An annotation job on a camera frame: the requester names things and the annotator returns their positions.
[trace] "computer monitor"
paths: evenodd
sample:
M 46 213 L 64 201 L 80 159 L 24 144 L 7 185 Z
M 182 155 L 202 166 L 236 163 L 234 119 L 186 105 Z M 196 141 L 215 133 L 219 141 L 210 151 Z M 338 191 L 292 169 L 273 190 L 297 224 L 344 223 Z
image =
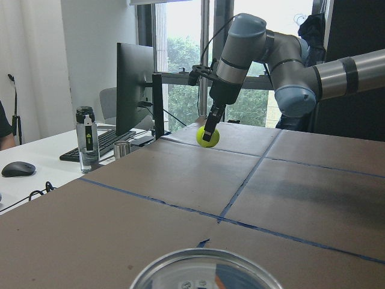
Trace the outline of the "computer monitor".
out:
M 117 44 L 117 135 L 128 132 L 152 111 L 152 107 L 139 107 L 139 103 L 153 102 L 153 72 L 152 47 Z

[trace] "water bottle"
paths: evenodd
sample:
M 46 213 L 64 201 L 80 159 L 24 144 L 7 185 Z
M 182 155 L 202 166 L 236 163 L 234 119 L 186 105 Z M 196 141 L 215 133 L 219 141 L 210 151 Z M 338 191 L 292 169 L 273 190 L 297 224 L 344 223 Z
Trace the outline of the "water bottle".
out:
M 80 168 L 82 173 L 88 173 L 99 166 L 99 144 L 92 107 L 83 106 L 76 109 L 76 134 L 78 135 Z

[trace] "computer mouse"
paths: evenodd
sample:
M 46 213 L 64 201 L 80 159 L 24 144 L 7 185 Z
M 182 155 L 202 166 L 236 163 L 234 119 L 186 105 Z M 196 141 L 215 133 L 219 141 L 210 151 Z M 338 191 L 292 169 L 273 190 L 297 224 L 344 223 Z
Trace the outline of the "computer mouse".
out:
M 35 166 L 33 164 L 25 163 L 23 161 L 14 161 L 7 164 L 1 174 L 5 177 L 10 176 L 30 176 L 35 172 Z

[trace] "white wall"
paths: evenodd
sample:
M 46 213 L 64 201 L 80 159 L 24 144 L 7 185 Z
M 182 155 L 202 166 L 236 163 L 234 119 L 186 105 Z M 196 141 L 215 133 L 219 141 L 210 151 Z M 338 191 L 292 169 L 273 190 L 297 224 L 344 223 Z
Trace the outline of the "white wall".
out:
M 2 2 L 0 2 L 0 101 L 4 106 L 8 121 L 11 122 L 14 105 L 14 90 L 7 74 L 13 73 L 10 61 L 11 49 Z
M 136 43 L 136 31 L 126 0 L 0 0 L 0 100 L 11 122 L 10 73 L 23 142 L 73 129 L 79 105 L 102 120 L 99 92 L 116 86 L 116 42 Z
M 73 111 L 94 108 L 103 121 L 99 92 L 116 86 L 116 43 L 137 43 L 135 7 L 126 0 L 62 0 Z
M 22 0 L 41 137 L 75 127 L 60 0 Z
M 13 114 L 16 80 L 23 143 L 74 127 L 60 0 L 0 0 L 0 97 Z

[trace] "cardboard surface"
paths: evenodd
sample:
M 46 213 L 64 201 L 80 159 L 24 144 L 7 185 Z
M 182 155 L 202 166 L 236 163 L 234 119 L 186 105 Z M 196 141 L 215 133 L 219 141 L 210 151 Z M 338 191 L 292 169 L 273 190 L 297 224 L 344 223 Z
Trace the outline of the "cardboard surface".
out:
M 264 159 L 227 218 L 385 260 L 385 181 Z
M 283 130 L 268 158 L 385 176 L 385 143 Z
M 1 217 L 2 289 L 129 288 L 215 219 L 75 180 Z
M 384 144 L 227 123 L 204 149 L 197 126 L 1 216 L 1 288 L 128 288 L 207 238 L 286 289 L 385 287 Z
M 199 120 L 199 122 L 182 128 L 177 133 L 165 135 L 162 138 L 165 140 L 199 146 L 196 140 L 196 134 L 197 130 L 204 125 L 204 123 L 204 121 Z M 220 133 L 220 141 L 213 149 L 257 156 L 263 155 L 270 143 L 280 132 L 279 129 L 237 125 L 235 123 L 227 122 L 220 122 L 217 125 L 217 130 Z
M 385 288 L 385 265 L 220 223 L 207 248 L 224 249 L 270 272 L 284 289 Z
M 84 178 L 220 214 L 258 160 L 159 139 Z

